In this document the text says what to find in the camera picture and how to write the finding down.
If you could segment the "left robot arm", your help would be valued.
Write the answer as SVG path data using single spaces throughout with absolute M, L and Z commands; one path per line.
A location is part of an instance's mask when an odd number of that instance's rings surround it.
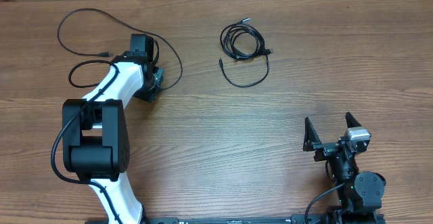
M 152 102 L 161 90 L 163 70 L 156 66 L 155 46 L 151 36 L 133 34 L 129 49 L 108 62 L 109 73 L 92 92 L 62 106 L 57 143 L 63 147 L 64 167 L 95 192 L 106 223 L 147 223 L 127 176 L 130 143 L 124 110 L 132 98 Z

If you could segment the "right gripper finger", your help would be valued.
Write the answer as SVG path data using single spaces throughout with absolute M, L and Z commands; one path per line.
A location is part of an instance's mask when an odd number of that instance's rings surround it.
M 347 112 L 345 114 L 345 119 L 348 128 L 361 127 L 361 124 L 354 118 L 354 116 L 350 112 Z
M 315 149 L 316 145 L 321 144 L 321 140 L 308 116 L 305 118 L 304 123 L 305 123 L 305 133 L 304 133 L 304 143 L 302 149 L 305 152 L 310 152 Z

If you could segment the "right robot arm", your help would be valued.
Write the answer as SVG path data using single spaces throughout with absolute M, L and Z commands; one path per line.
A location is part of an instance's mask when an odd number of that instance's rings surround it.
M 365 152 L 371 133 L 350 113 L 345 114 L 347 129 L 337 141 L 323 143 L 309 117 L 304 120 L 303 150 L 314 152 L 316 162 L 325 162 L 327 177 L 334 187 L 319 194 L 306 207 L 304 223 L 385 223 L 376 210 L 382 207 L 386 180 L 375 172 L 361 172 L 355 156 Z M 336 192 L 339 205 L 331 206 L 324 214 L 310 213 L 314 203 Z

